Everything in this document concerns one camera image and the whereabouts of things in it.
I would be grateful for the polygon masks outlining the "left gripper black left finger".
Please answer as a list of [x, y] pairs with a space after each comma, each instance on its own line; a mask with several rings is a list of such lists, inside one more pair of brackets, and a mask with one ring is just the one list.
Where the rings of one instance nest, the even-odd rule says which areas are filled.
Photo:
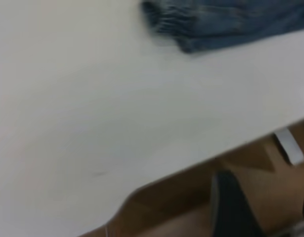
[[213, 237], [264, 237], [236, 176], [229, 170], [212, 177], [210, 206]]

